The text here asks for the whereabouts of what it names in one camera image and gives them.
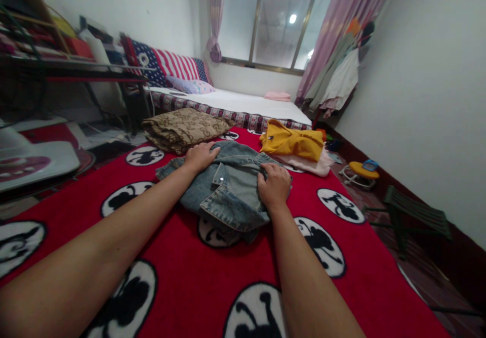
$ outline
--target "pink pillow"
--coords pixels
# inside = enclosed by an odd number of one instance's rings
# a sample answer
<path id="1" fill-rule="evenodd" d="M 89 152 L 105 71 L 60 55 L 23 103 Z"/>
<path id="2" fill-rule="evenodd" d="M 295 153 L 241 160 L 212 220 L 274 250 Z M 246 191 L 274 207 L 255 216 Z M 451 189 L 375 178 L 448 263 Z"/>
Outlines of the pink pillow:
<path id="1" fill-rule="evenodd" d="M 202 80 L 183 80 L 174 76 L 167 76 L 177 90 L 188 94 L 208 94 L 216 91 L 214 87 Z"/>

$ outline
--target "denim jacket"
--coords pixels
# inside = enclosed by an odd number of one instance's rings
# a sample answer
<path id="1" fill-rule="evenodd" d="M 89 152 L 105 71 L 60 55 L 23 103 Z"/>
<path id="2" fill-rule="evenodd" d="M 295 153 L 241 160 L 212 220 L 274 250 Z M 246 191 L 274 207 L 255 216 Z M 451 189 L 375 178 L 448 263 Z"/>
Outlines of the denim jacket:
<path id="1" fill-rule="evenodd" d="M 217 142 L 221 147 L 213 163 L 192 182 L 180 199 L 191 212 L 205 218 L 219 229 L 228 244 L 243 238 L 251 243 L 261 226 L 270 222 L 257 189 L 257 175 L 262 163 L 280 165 L 265 153 L 236 141 Z M 184 158 L 174 158 L 156 170 L 159 180 L 182 166 Z"/>

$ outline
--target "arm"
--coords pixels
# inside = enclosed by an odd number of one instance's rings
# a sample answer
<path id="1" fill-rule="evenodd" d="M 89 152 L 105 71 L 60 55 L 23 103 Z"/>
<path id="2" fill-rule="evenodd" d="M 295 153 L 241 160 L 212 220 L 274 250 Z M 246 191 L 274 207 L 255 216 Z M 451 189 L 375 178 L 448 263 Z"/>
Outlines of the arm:
<path id="1" fill-rule="evenodd" d="M 214 142 L 0 290 L 0 335 L 78 337 L 174 204 L 219 153 Z"/>
<path id="2" fill-rule="evenodd" d="M 262 166 L 268 178 L 265 181 L 263 175 L 258 175 L 258 191 L 272 219 L 283 311 L 290 336 L 364 337 L 287 207 L 289 172 L 270 163 Z"/>

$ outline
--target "window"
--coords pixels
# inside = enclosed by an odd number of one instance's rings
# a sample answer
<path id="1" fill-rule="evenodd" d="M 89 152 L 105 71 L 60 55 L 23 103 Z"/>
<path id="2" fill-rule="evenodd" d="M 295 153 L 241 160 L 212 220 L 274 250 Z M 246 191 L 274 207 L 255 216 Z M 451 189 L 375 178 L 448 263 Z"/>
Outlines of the window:
<path id="1" fill-rule="evenodd" d="M 331 0 L 224 0 L 223 61 L 302 73 Z"/>

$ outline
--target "small toy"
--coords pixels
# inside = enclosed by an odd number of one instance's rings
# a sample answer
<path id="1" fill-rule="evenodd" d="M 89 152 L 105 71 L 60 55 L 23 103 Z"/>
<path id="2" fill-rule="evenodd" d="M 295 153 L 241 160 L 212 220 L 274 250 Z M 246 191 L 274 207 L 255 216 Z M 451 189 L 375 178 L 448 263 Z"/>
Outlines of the small toy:
<path id="1" fill-rule="evenodd" d="M 365 170 L 374 171 L 378 168 L 378 163 L 373 160 L 366 160 L 362 166 Z"/>

